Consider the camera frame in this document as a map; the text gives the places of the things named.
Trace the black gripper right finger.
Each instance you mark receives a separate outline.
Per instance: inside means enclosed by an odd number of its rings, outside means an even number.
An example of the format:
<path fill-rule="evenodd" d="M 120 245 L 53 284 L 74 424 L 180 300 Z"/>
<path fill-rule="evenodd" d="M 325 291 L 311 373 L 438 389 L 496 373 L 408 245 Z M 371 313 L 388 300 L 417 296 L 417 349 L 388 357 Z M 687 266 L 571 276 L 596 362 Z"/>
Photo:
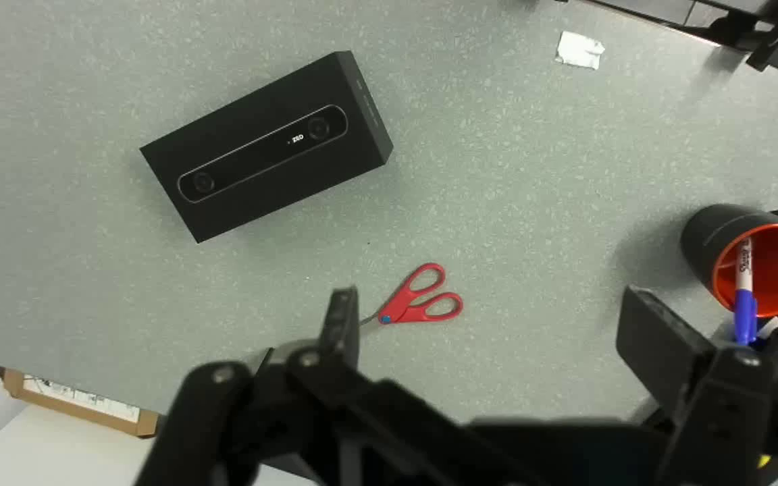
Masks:
<path fill-rule="evenodd" d="M 675 415 L 710 363 L 717 346 L 655 291 L 627 286 L 616 350 L 652 400 Z"/>

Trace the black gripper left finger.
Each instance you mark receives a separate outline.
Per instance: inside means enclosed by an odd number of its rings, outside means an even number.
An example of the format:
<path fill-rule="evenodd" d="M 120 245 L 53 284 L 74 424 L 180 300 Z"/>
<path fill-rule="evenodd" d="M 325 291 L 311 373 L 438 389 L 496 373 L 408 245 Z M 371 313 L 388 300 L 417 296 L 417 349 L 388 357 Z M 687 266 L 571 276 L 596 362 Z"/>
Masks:
<path fill-rule="evenodd" d="M 330 295 L 319 350 L 350 366 L 359 362 L 359 291 L 355 286 Z"/>

